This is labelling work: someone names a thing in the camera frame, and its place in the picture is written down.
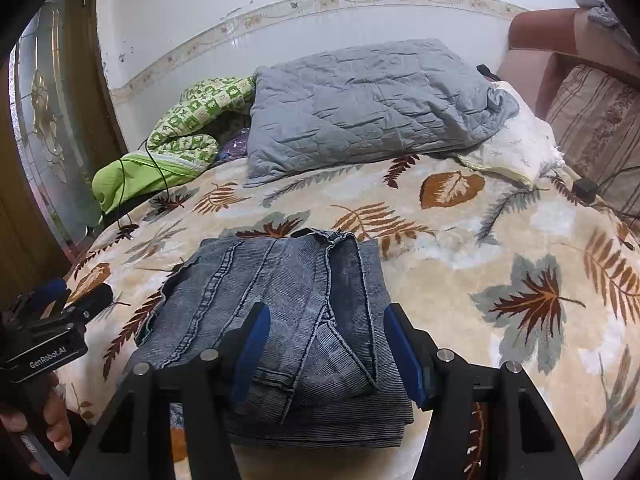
jeans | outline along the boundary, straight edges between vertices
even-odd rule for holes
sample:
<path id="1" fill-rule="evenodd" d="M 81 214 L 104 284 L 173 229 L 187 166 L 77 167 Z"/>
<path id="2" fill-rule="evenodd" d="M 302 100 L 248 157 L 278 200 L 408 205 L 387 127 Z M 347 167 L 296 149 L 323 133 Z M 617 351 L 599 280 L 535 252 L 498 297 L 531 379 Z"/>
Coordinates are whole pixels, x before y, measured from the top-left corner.
<path id="1" fill-rule="evenodd" d="M 310 229 L 203 240 L 162 288 L 127 370 L 215 348 L 256 301 L 269 306 L 271 330 L 246 399 L 226 416 L 232 440 L 398 446 L 412 409 L 383 333 L 389 297 L 375 240 Z"/>

frosted glass panel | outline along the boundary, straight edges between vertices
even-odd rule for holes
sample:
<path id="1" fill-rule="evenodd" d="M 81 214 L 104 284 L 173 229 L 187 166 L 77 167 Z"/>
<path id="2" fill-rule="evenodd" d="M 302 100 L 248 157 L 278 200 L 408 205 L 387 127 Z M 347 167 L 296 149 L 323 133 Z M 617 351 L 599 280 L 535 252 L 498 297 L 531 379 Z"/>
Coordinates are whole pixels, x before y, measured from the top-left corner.
<path id="1" fill-rule="evenodd" d="M 63 0 L 47 0 L 10 59 L 11 111 L 18 152 L 36 202 L 69 258 L 100 220 L 86 151 L 68 112 Z"/>

human hand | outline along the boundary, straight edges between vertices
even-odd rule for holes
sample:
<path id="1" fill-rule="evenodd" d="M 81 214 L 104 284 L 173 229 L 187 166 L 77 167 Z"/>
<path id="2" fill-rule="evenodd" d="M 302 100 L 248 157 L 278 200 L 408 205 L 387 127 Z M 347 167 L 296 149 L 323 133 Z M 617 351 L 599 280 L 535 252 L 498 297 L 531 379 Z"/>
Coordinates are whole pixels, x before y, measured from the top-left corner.
<path id="1" fill-rule="evenodd" d="M 49 391 L 49 398 L 44 405 L 42 415 L 49 425 L 47 438 L 53 442 L 53 445 L 58 451 L 62 451 L 71 446 L 71 426 L 66 416 L 65 403 L 53 389 L 58 386 L 58 377 L 54 373 L 49 374 L 48 377 L 51 390 Z M 0 404 L 0 421 L 4 428 L 11 433 L 20 433 L 27 429 L 27 419 L 25 416 L 6 404 Z M 35 460 L 29 464 L 29 467 L 36 473 L 45 473 L 40 464 Z"/>

green blanket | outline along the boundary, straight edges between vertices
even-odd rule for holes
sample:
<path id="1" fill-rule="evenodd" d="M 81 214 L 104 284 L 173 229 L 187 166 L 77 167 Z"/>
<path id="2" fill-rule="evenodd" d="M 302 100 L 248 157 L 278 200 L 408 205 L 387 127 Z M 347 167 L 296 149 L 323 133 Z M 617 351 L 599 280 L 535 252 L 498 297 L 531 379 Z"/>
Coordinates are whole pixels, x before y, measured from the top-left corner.
<path id="1" fill-rule="evenodd" d="M 199 176 L 219 150 L 203 126 L 224 112 L 248 113 L 254 92 L 250 77 L 206 79 L 185 90 L 145 141 L 150 155 L 147 150 L 127 153 L 95 174 L 92 189 L 102 211 L 109 213 L 139 194 L 164 189 L 164 179 L 171 187 Z"/>

bed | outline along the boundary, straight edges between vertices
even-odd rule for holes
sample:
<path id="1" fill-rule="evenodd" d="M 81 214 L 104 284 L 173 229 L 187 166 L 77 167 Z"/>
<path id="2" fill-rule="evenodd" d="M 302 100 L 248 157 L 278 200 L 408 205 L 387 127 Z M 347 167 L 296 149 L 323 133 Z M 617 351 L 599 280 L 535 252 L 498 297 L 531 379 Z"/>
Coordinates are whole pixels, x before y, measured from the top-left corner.
<path id="1" fill-rule="evenodd" d="M 113 395 L 160 286 L 204 237 L 287 237 L 313 226 L 377 239 L 392 300 L 438 345 L 477 364 L 523 362 L 583 471 L 624 438 L 640 380 L 640 248 L 615 215 L 571 194 L 569 168 L 533 189 L 427 155 L 251 189 L 247 174 L 243 158 L 160 192 L 76 265 L 71 299 L 99 283 L 114 291 L 87 327 L 88 353 L 59 370 L 68 407 L 89 423 Z M 310 478 L 408 479 L 429 419 L 416 412 L 399 448 L 235 452 L 245 479 L 293 478 L 300 467 Z M 178 477 L 188 478 L 184 436 L 172 431 Z M 478 456 L 470 453 L 469 478 Z"/>

